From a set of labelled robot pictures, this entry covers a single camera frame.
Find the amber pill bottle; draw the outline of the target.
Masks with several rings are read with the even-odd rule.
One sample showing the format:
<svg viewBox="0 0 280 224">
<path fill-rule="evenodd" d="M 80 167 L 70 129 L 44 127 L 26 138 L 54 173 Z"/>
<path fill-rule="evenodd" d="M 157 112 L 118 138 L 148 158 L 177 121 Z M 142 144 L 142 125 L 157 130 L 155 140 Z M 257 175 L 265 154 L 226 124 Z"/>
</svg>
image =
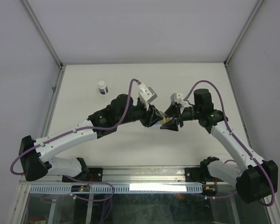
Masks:
<svg viewBox="0 0 280 224">
<path fill-rule="evenodd" d="M 168 116 L 166 113 L 162 111 L 159 111 L 159 114 L 162 116 L 162 120 L 157 122 L 158 125 L 164 125 L 172 119 L 170 116 Z"/>
</svg>

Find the white cap pill bottle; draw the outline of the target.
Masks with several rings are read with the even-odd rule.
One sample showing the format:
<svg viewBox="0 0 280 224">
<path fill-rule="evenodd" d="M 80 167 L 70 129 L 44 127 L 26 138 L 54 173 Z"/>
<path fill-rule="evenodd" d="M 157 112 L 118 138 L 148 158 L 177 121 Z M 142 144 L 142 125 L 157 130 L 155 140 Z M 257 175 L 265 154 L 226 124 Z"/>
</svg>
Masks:
<svg viewBox="0 0 280 224">
<path fill-rule="evenodd" d="M 105 95 L 108 93 L 108 87 L 107 87 L 107 84 L 105 81 L 101 80 L 98 82 L 98 89 L 99 89 L 99 92 L 102 94 L 102 95 Z"/>
</svg>

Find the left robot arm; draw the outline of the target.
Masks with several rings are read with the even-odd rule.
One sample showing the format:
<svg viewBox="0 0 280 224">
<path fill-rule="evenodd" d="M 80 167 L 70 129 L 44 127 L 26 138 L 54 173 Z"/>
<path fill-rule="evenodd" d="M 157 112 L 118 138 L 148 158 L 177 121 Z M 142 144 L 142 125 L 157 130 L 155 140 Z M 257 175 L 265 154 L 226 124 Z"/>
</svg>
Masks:
<svg viewBox="0 0 280 224">
<path fill-rule="evenodd" d="M 116 125 L 140 121 L 144 127 L 151 127 L 162 120 L 159 111 L 151 104 L 152 96 L 139 96 L 137 104 L 133 99 L 120 94 L 104 109 L 99 110 L 76 126 L 53 136 L 34 140 L 30 135 L 22 138 L 19 150 L 23 174 L 27 181 L 36 181 L 46 175 L 63 175 L 78 181 L 89 176 L 84 159 L 58 158 L 57 154 L 90 140 L 98 140 L 117 131 Z"/>
</svg>

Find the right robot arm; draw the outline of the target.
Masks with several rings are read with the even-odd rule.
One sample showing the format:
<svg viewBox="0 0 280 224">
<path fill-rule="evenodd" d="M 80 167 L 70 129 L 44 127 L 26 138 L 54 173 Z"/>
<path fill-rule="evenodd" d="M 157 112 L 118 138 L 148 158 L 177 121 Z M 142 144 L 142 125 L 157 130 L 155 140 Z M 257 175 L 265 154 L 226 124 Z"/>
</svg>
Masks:
<svg viewBox="0 0 280 224">
<path fill-rule="evenodd" d="M 202 160 L 200 167 L 190 173 L 193 181 L 206 184 L 212 178 L 220 179 L 234 187 L 245 203 L 252 203 L 271 196 L 275 200 L 278 189 L 278 166 L 266 161 L 236 136 L 223 111 L 214 109 L 212 96 L 207 89 L 194 91 L 194 104 L 186 107 L 181 93 L 170 97 L 171 104 L 165 111 L 170 121 L 161 129 L 178 131 L 184 122 L 197 120 L 209 134 L 217 139 L 232 157 L 234 164 L 224 163 L 217 157 Z"/>
</svg>

